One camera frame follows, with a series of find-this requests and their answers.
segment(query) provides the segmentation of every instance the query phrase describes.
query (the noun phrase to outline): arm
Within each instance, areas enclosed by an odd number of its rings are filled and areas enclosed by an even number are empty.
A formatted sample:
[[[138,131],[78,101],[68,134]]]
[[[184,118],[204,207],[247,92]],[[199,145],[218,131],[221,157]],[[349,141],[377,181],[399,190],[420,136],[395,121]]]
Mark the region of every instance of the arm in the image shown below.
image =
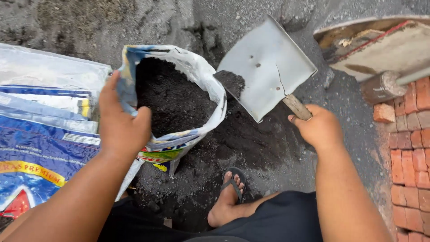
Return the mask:
[[[123,112],[115,90],[118,79],[115,71],[100,95],[101,151],[46,203],[11,224],[17,223],[4,231],[9,234],[5,242],[97,240],[127,171],[151,134],[148,108],[140,108],[136,118]]]
[[[310,120],[288,118],[318,154],[316,204],[324,241],[391,241],[345,149],[336,116],[316,105],[306,107],[313,114]]]

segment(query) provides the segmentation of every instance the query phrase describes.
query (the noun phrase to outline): flip-flop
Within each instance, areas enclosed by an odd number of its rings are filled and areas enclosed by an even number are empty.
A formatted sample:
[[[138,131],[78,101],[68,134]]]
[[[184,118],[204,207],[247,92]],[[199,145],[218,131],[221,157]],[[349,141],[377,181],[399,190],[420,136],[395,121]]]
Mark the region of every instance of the flip-flop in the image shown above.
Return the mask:
[[[229,171],[231,171],[231,173],[232,173],[232,176],[231,176],[231,179],[230,180],[228,180],[226,183],[224,183],[222,186],[221,186],[221,192],[222,192],[222,190],[224,190],[224,188],[226,188],[227,186],[229,186],[230,184],[233,184],[233,188],[234,188],[234,190],[236,191],[236,194],[237,194],[237,196],[238,196],[238,198],[239,198],[239,204],[241,204],[242,203],[242,194],[240,193],[240,189],[239,189],[239,187],[236,185],[236,182],[234,181],[234,176],[235,175],[238,175],[239,176],[239,179],[240,179],[240,182],[241,183],[243,183],[243,186],[244,186],[244,188],[245,188],[245,184],[246,184],[246,176],[245,176],[245,173],[241,170],[241,169],[239,169],[239,168],[237,168],[237,167],[234,167],[234,166],[232,166],[232,167],[229,167],[225,172],[224,172],[224,176],[222,176],[222,181],[224,182],[224,177],[225,177],[225,174],[227,173],[227,172],[229,172]]]

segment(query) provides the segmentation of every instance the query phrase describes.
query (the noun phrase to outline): woven plastic sack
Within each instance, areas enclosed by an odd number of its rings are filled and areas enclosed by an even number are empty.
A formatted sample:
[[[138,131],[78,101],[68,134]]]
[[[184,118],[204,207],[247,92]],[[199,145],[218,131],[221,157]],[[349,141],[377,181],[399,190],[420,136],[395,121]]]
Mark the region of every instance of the woven plastic sack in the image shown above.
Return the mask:
[[[175,69],[186,74],[188,80],[209,93],[209,98],[217,103],[212,116],[202,127],[182,132],[170,133],[156,138],[152,135],[138,159],[153,163],[171,175],[179,160],[208,132],[215,129],[225,118],[227,99],[225,89],[212,75],[215,69],[201,56],[173,45],[129,45],[123,49],[123,65],[120,68],[122,80],[118,84],[118,94],[126,112],[136,116],[133,108],[137,105],[135,92],[136,65],[143,58],[159,58],[175,64]]]

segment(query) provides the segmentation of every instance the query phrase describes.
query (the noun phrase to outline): shovel blade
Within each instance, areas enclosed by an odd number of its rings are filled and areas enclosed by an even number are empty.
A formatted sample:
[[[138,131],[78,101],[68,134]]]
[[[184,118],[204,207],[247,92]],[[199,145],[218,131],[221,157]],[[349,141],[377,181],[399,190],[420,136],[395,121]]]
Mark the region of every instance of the shovel blade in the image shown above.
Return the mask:
[[[230,72],[236,78],[220,78],[220,71]],[[262,25],[231,48],[214,76],[259,123],[316,71],[315,65],[268,15]]]

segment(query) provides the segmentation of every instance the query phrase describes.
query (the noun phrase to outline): pile of soil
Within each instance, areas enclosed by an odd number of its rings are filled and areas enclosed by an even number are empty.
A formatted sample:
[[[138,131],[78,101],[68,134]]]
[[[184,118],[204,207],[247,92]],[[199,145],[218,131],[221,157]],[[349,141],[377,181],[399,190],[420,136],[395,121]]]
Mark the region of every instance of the pile of soil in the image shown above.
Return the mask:
[[[138,108],[152,110],[152,133],[160,137],[203,126],[217,104],[175,64],[144,58],[136,66]]]

